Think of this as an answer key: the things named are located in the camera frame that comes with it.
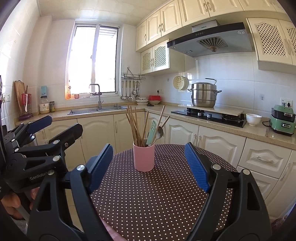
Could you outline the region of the person's left hand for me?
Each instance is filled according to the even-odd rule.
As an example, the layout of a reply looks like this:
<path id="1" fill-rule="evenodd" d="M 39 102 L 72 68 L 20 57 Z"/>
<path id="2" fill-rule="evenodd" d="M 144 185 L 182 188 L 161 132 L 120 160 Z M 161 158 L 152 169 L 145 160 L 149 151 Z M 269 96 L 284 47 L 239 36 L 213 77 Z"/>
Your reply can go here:
<path id="1" fill-rule="evenodd" d="M 31 203 L 30 203 L 30 209 L 33 207 L 34 200 L 37 197 L 37 193 L 39 191 L 40 187 L 34 188 L 30 191 L 31 196 Z M 2 200 L 2 205 L 4 206 L 7 213 L 16 220 L 23 220 L 23 216 L 18 212 L 17 208 L 21 206 L 21 201 L 19 197 L 14 193 L 9 193 L 5 195 Z"/>

